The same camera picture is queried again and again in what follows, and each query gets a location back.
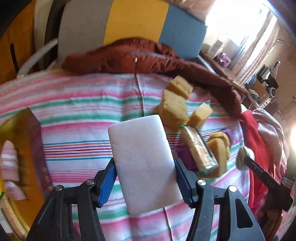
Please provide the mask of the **cracker pack green edge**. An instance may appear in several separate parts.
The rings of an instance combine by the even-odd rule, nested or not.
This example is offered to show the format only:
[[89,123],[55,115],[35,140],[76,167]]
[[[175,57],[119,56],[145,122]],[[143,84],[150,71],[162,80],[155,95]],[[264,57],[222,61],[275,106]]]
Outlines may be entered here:
[[218,162],[199,131],[186,125],[179,126],[179,129],[198,170],[202,174],[213,172],[218,167]]

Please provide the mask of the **orange wooden wardrobe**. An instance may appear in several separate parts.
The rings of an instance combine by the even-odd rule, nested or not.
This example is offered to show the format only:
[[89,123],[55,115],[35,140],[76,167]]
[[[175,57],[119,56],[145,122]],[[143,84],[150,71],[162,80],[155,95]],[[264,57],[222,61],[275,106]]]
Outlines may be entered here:
[[34,11],[35,1],[1,1],[1,84],[35,52]]

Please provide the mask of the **far yellow sponge block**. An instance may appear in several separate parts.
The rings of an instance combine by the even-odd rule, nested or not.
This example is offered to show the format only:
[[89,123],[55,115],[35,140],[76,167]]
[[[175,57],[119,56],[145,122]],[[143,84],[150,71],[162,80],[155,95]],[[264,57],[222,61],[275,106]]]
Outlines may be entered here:
[[189,99],[194,87],[185,78],[178,75],[168,83],[166,89],[184,97],[184,99]]

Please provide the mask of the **gold maroon gift box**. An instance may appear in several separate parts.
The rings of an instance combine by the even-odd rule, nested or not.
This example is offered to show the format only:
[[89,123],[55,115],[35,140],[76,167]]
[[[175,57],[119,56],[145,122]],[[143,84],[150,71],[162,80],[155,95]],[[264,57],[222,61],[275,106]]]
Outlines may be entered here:
[[53,189],[43,151],[41,125],[29,108],[1,125],[1,145],[6,140],[15,145],[20,185],[26,199],[14,201],[2,192],[1,211],[16,239],[24,240]]

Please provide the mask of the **purple box on desk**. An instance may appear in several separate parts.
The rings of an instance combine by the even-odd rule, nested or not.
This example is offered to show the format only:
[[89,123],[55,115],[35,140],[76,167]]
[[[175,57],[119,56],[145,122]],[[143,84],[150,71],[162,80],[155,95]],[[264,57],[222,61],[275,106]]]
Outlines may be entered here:
[[228,67],[228,65],[231,63],[231,59],[224,52],[218,53],[214,60],[223,68]]

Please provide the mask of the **yellow sponge block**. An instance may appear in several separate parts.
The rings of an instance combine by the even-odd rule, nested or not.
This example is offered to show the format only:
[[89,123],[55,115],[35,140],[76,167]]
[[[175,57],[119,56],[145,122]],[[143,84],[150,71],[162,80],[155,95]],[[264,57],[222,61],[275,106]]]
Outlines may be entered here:
[[178,75],[168,83],[166,89],[184,97],[184,99],[189,99],[194,87],[185,78]]
[[162,122],[177,129],[188,121],[187,107],[184,97],[165,89],[158,107],[159,116]]

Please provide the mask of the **purple snack packet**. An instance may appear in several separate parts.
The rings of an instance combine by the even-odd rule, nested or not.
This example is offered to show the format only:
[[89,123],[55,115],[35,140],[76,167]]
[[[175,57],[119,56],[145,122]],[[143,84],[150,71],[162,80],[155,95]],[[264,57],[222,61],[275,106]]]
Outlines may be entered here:
[[187,146],[178,147],[175,149],[178,157],[182,160],[187,170],[198,171],[197,165],[193,159],[193,156]]

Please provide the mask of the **pink grey garment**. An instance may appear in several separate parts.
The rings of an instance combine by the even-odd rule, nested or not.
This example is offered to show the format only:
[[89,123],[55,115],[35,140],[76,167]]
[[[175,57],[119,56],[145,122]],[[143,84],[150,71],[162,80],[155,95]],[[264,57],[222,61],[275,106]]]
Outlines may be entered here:
[[252,116],[258,124],[258,133],[269,150],[271,162],[275,165],[275,176],[278,181],[287,171],[287,160],[290,156],[287,138],[280,123],[266,110],[257,108]]

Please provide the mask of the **large tan sponge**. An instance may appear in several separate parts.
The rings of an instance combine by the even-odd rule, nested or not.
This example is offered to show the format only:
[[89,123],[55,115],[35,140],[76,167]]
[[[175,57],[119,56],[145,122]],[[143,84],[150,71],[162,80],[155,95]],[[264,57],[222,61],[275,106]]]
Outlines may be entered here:
[[207,142],[208,147],[214,154],[218,167],[206,175],[203,175],[204,178],[218,178],[222,176],[227,171],[227,161],[229,159],[228,149],[225,142],[220,138],[214,138]]

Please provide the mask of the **white soap bar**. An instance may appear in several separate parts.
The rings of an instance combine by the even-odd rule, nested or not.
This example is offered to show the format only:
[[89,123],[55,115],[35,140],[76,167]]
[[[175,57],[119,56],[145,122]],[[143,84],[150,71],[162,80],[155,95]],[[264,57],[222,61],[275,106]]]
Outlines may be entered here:
[[109,141],[130,214],[160,209],[182,200],[171,148],[159,115],[115,123]]

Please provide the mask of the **wooden side desk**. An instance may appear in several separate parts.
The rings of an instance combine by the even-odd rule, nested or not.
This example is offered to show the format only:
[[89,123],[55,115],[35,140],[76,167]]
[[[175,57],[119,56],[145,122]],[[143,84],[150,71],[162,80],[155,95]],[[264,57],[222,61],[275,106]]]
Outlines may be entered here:
[[224,78],[228,79],[232,85],[243,93],[247,93],[247,90],[244,87],[241,87],[238,83],[236,83],[231,77],[230,74],[226,73],[226,69],[219,65],[218,62],[208,57],[204,52],[200,52],[200,56],[214,69],[214,71],[223,76]]

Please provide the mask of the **pink white striped sock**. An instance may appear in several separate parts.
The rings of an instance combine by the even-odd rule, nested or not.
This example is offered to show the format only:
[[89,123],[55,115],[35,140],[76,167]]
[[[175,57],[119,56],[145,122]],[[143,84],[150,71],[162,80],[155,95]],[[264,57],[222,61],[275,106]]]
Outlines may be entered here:
[[14,144],[6,140],[1,151],[1,177],[4,181],[6,195],[14,201],[26,200],[20,188],[18,154]]

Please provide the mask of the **left yellow sponge block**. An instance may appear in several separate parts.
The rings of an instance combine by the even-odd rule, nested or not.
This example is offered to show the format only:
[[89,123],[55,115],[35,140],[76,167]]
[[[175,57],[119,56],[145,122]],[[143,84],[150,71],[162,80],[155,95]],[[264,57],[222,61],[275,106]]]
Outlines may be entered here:
[[188,121],[187,107],[184,97],[165,89],[158,107],[159,116],[162,122],[177,129]]

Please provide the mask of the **white boxes on desk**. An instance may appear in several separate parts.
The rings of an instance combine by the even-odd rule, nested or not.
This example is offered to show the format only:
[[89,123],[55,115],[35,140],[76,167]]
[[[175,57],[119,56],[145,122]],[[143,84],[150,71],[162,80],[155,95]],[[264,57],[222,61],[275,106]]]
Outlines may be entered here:
[[223,46],[223,42],[217,39],[215,43],[208,49],[206,55],[209,58],[214,59],[216,55],[221,51],[222,46]]

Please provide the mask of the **striped bed sheet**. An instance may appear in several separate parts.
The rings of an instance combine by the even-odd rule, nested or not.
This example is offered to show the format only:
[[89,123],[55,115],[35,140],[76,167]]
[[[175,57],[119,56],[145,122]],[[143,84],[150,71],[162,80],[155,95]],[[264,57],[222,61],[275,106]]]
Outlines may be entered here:
[[[77,186],[103,169],[112,156],[108,127],[155,114],[170,78],[163,75],[89,74],[48,70],[1,86],[1,121],[30,108],[42,127],[54,185]],[[185,240],[194,211],[179,202],[129,214],[121,187],[98,209],[107,240]]]

